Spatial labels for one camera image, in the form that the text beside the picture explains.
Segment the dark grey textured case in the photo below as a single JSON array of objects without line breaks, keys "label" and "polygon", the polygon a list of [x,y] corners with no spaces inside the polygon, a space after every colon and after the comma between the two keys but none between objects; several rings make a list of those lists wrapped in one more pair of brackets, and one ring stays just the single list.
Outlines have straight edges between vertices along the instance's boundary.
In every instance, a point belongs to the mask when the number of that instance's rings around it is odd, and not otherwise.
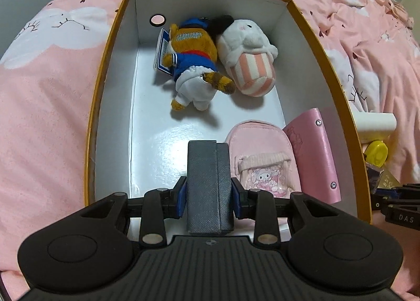
[{"label": "dark grey textured case", "polygon": [[229,146],[216,141],[189,141],[187,231],[221,235],[233,229]]}]

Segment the pink mini backpack pouch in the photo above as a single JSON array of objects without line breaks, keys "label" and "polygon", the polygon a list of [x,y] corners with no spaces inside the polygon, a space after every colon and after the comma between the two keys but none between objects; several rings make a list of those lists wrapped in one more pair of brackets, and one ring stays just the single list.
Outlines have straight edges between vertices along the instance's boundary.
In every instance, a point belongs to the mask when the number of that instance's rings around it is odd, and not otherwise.
[{"label": "pink mini backpack pouch", "polygon": [[259,189],[288,199],[301,184],[293,147],[285,132],[263,121],[236,124],[226,138],[231,177],[246,190]]}]

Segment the yellow round tape measure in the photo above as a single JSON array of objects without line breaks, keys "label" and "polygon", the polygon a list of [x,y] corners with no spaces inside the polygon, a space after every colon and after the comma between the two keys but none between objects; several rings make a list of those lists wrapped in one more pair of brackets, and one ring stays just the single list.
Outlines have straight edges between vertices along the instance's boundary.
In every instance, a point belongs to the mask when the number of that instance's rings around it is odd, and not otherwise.
[{"label": "yellow round tape measure", "polygon": [[362,144],[364,159],[367,163],[381,168],[388,157],[389,149],[383,141],[375,140]]}]

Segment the pink leather wallet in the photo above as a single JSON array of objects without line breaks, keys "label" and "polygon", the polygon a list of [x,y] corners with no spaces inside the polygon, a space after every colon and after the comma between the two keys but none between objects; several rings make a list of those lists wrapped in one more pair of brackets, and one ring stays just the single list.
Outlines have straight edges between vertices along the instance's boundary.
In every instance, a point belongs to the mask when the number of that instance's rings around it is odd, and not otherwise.
[{"label": "pink leather wallet", "polygon": [[309,109],[283,129],[293,147],[301,190],[321,202],[341,201],[330,142],[319,109]]}]

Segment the orange bear plush blue outfit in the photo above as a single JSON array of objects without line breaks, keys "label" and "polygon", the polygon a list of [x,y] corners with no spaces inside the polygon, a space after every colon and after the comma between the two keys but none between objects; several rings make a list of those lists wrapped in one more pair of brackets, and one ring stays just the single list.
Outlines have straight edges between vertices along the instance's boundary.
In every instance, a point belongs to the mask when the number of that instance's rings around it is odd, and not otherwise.
[{"label": "orange bear plush blue outfit", "polygon": [[209,32],[211,19],[189,18],[159,33],[154,69],[173,79],[176,95],[171,107],[174,111],[181,111],[189,104],[205,111],[216,92],[230,95],[236,91],[234,81],[217,69],[218,51]]}]

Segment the white dog plush striped cup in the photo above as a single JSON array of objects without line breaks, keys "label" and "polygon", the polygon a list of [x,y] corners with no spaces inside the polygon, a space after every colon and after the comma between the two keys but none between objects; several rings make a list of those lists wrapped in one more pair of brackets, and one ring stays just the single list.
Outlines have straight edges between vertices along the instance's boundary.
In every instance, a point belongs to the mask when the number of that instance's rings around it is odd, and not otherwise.
[{"label": "white dog plush striped cup", "polygon": [[222,15],[210,20],[209,32],[219,60],[238,91],[256,98],[271,91],[276,83],[273,63],[278,49],[257,23]]}]

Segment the pink cloud print duvet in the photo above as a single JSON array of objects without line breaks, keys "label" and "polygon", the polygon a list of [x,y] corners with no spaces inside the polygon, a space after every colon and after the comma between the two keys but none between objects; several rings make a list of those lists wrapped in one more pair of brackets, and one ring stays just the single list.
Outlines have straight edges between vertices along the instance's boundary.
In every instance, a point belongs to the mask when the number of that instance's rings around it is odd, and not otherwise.
[{"label": "pink cloud print duvet", "polygon": [[[294,0],[320,41],[382,82],[382,107],[401,121],[390,161],[402,182],[419,180],[419,46],[393,0]],[[53,0],[35,17],[92,6],[110,25],[121,0]],[[97,45],[55,45],[11,69],[1,63],[1,281],[12,300],[28,291],[19,271],[22,241],[83,206],[90,105],[107,33]]]}]

